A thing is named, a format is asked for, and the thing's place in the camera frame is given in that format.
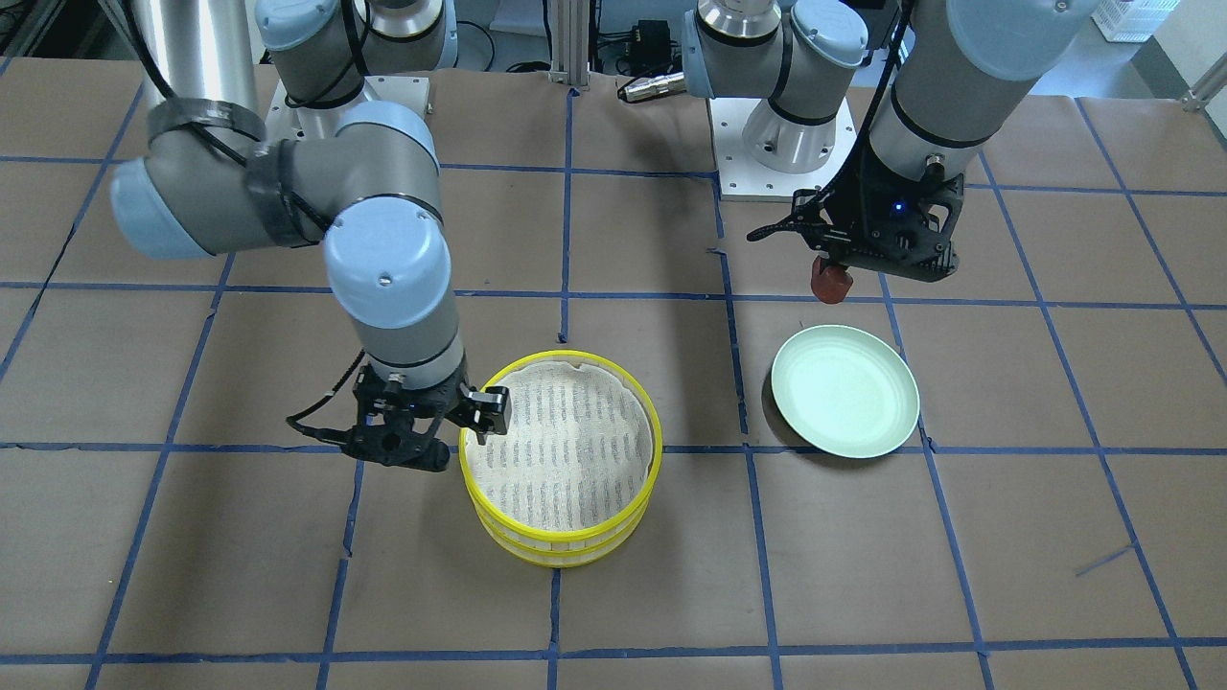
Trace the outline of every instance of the metal post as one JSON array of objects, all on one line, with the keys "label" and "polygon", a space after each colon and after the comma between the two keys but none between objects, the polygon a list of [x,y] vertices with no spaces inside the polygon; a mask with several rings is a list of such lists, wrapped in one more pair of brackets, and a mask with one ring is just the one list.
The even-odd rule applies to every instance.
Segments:
[{"label": "metal post", "polygon": [[[256,110],[243,2],[137,0],[134,10],[150,54],[175,93]],[[146,92],[151,107],[162,102],[156,88],[147,87]]]},{"label": "metal post", "polygon": [[1184,96],[1180,97],[1182,107],[1188,113],[1195,113],[1205,108],[1206,103],[1222,91],[1223,86],[1227,86],[1227,53],[1223,53],[1218,61],[1184,92]]},{"label": "metal post", "polygon": [[550,80],[588,88],[588,0],[550,0],[553,60]]}]

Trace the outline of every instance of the round plate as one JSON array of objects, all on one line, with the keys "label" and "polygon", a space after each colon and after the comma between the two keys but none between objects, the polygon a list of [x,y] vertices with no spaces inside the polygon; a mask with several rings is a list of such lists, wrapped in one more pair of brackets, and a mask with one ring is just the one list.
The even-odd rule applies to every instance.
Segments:
[{"label": "round plate", "polygon": [[802,438],[845,458],[890,453],[920,416],[908,365],[886,343],[848,325],[816,325],[789,338],[775,354],[771,387]]}]

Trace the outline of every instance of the white plastic crate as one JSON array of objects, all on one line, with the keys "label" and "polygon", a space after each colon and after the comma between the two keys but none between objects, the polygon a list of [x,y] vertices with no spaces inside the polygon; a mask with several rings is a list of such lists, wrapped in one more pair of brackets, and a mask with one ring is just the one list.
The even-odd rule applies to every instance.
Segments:
[{"label": "white plastic crate", "polygon": [[1094,26],[1113,43],[1145,43],[1180,0],[1103,0],[1096,7]]}]

